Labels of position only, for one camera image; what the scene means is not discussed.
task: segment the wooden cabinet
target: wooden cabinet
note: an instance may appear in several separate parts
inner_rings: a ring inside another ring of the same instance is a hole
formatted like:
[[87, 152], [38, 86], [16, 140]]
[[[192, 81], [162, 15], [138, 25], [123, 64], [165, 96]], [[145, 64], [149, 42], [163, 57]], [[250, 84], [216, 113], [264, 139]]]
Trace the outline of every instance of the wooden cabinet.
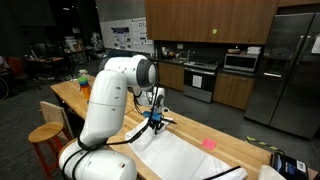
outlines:
[[265, 44], [278, 0], [145, 0], [153, 40]]
[[213, 100], [245, 110], [253, 85], [253, 78], [218, 73]]
[[320, 0], [279, 0], [278, 7], [320, 4]]
[[168, 63], [159, 63], [159, 84], [176, 89], [183, 90], [184, 67]]

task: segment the person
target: person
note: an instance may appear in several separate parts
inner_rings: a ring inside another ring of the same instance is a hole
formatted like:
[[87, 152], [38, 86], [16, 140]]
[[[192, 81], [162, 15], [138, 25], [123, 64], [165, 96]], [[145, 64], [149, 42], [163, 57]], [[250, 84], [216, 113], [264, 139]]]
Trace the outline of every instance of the person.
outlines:
[[8, 65], [6, 60], [2, 56], [0, 56], [0, 75], [4, 76], [9, 74], [9, 69], [10, 66]]

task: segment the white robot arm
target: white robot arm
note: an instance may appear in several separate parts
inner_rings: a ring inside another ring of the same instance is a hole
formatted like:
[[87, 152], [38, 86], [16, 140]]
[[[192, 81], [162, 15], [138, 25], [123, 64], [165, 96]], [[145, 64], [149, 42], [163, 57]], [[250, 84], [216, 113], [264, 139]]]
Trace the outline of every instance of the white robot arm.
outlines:
[[145, 92], [156, 81], [156, 69], [142, 55], [111, 58], [104, 67], [92, 87], [81, 135], [62, 152], [59, 166], [73, 179], [136, 179], [134, 161], [106, 150], [104, 145], [122, 127], [128, 87], [132, 87], [140, 105], [151, 106], [157, 101], [157, 112], [167, 111], [164, 90], [160, 89], [159, 98], [152, 96], [155, 89]]

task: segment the stainless steel refrigerator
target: stainless steel refrigerator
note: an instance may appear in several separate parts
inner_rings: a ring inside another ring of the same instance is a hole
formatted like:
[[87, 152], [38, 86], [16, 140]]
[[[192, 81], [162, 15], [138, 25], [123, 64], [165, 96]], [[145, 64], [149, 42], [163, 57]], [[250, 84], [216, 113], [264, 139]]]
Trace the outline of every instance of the stainless steel refrigerator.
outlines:
[[245, 117], [312, 138], [320, 126], [320, 13], [276, 15]]

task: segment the black device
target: black device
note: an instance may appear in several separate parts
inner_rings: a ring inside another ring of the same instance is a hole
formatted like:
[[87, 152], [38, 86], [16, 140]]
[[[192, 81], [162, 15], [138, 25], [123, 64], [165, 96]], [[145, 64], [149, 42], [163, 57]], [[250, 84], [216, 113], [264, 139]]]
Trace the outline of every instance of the black device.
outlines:
[[304, 162], [289, 156], [274, 153], [271, 158], [273, 167], [284, 178], [290, 180], [308, 180], [308, 167]]

